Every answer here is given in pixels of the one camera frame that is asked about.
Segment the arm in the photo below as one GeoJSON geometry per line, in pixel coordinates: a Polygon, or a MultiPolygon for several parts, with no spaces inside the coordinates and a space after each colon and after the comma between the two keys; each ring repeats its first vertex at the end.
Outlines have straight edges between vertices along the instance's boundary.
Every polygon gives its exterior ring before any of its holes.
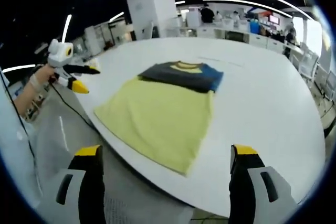
{"type": "MultiPolygon", "coordinates": [[[[45,65],[36,71],[35,76],[38,84],[42,85],[47,82],[53,74],[54,69],[49,65],[45,65]]],[[[14,100],[14,105],[21,116],[26,113],[36,95],[37,90],[34,88],[31,81],[29,81],[25,85],[23,92],[14,100]]]]}

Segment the white pillar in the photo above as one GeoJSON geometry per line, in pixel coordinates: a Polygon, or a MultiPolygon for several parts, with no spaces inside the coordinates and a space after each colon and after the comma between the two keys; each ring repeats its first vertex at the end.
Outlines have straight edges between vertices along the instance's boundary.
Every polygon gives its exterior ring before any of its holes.
{"type": "Polygon", "coordinates": [[[102,50],[99,46],[96,31],[93,26],[87,27],[84,30],[84,34],[87,41],[87,46],[92,56],[99,54],[102,50]]]}
{"type": "Polygon", "coordinates": [[[137,40],[143,39],[142,30],[151,22],[159,25],[162,37],[167,21],[177,19],[175,0],[127,0],[127,5],[137,40]]]}

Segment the desk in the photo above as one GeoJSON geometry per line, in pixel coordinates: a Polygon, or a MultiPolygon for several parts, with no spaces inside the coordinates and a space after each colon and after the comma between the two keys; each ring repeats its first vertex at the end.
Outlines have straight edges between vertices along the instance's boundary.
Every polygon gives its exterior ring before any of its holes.
{"type": "Polygon", "coordinates": [[[228,217],[232,144],[256,149],[291,185],[296,202],[318,178],[325,159],[320,115],[306,83],[283,55],[230,40],[161,38],[123,44],[97,61],[101,74],[80,77],[90,90],[76,94],[80,104],[126,162],[177,199],[228,217]],[[127,80],[155,63],[175,60],[204,62],[224,72],[212,123],[186,177],[128,147],[93,113],[127,80]]]}
{"type": "Polygon", "coordinates": [[[203,37],[203,38],[214,38],[214,39],[226,39],[227,38],[227,34],[228,32],[234,32],[234,33],[241,33],[243,34],[244,38],[243,41],[245,43],[251,44],[253,46],[256,47],[261,47],[261,48],[267,48],[271,51],[275,51],[279,54],[282,54],[283,50],[288,47],[292,50],[295,51],[296,55],[299,55],[299,58],[301,58],[304,54],[303,50],[301,50],[299,47],[296,47],[292,44],[285,44],[282,43],[280,41],[274,40],[272,38],[269,37],[265,37],[262,35],[258,35],[258,34],[253,34],[250,33],[248,31],[243,31],[243,30],[237,30],[237,29],[231,29],[231,30],[227,30],[221,26],[218,26],[216,24],[211,24],[211,25],[202,25],[200,27],[175,27],[175,28],[169,28],[171,30],[179,30],[175,32],[175,36],[173,37],[180,37],[180,33],[182,30],[193,30],[194,32],[192,33],[192,36],[189,36],[188,32],[186,33],[187,37],[203,37]],[[196,35],[196,31],[198,30],[202,30],[202,28],[204,28],[205,30],[208,30],[207,33],[203,33],[200,36],[197,34],[196,35]]]}

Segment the yellow t-shirt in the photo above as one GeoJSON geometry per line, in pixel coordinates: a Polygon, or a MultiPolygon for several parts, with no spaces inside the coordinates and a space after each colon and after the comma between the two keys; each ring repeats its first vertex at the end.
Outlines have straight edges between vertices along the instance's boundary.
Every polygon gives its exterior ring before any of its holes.
{"type": "Polygon", "coordinates": [[[212,101],[213,91],[198,93],[136,77],[95,108],[95,114],[142,155],[186,174],[211,120],[212,101]]]}

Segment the white cabinet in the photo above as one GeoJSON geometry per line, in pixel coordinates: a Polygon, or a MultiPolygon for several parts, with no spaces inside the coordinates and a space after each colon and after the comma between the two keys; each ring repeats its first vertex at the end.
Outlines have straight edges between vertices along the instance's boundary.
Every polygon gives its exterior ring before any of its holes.
{"type": "Polygon", "coordinates": [[[191,12],[189,11],[186,14],[186,21],[187,21],[188,27],[199,27],[202,24],[201,14],[197,10],[194,10],[191,12]]]}
{"type": "Polygon", "coordinates": [[[262,47],[266,48],[267,47],[267,37],[257,35],[257,34],[250,34],[249,35],[249,44],[256,46],[256,47],[262,47]]]}
{"type": "Polygon", "coordinates": [[[222,20],[222,26],[223,26],[224,30],[233,30],[234,29],[234,20],[233,19],[224,18],[222,20]]]}
{"type": "Polygon", "coordinates": [[[274,39],[267,39],[267,49],[282,54],[283,52],[283,43],[274,40],[274,39]]]}
{"type": "Polygon", "coordinates": [[[250,22],[248,22],[247,20],[245,20],[245,19],[238,20],[237,24],[238,24],[238,30],[239,31],[245,31],[247,33],[250,32],[250,22]]]}
{"type": "Polygon", "coordinates": [[[199,27],[197,29],[197,36],[198,38],[214,39],[216,37],[215,29],[212,27],[199,27]]]}

